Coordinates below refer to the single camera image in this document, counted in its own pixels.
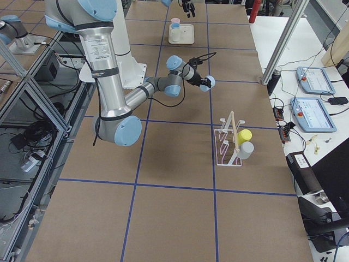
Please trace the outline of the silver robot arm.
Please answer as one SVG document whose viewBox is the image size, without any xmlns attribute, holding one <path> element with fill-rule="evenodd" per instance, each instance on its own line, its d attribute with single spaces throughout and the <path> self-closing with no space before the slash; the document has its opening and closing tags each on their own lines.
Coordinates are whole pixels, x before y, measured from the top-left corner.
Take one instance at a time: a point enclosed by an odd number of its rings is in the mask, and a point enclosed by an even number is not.
<svg viewBox="0 0 349 262">
<path fill-rule="evenodd" d="M 161 3 L 169 7 L 173 0 L 161 0 Z M 182 7 L 183 11 L 186 13 L 187 18 L 195 17 L 195 6 L 191 0 L 180 0 L 178 1 L 178 5 Z"/>
<path fill-rule="evenodd" d="M 99 95 L 99 116 L 95 136 L 119 146 L 131 146 L 142 132 L 141 120 L 133 110 L 155 92 L 176 97 L 184 82 L 207 92 L 215 79 L 203 78 L 193 61 L 184 62 L 172 55 L 166 62 L 166 77 L 150 77 L 124 94 L 112 42 L 113 20 L 119 13 L 116 1 L 45 1 L 45 19 L 49 27 L 78 34 Z"/>
</svg>

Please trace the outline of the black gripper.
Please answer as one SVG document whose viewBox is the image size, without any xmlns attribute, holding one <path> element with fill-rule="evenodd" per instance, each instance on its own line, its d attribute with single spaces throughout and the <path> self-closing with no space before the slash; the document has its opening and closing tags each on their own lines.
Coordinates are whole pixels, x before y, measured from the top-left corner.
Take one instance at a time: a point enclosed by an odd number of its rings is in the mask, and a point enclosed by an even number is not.
<svg viewBox="0 0 349 262">
<path fill-rule="evenodd" d="M 190 79 L 190 83 L 194 86 L 198 86 L 201 83 L 201 79 L 203 79 L 199 74 L 195 73 L 194 76 Z"/>
<path fill-rule="evenodd" d="M 183 10 L 184 11 L 188 11 L 187 13 L 186 13 L 186 15 L 187 15 L 187 18 L 190 18 L 191 16 L 190 16 L 190 12 L 191 12 L 191 14 L 192 14 L 192 17 L 195 17 L 196 16 L 196 14 L 195 14 L 195 7 L 194 6 L 192 6 L 192 2 L 191 2 L 191 0 L 181 0 L 181 3 L 182 3 L 182 8 L 183 8 Z"/>
</svg>

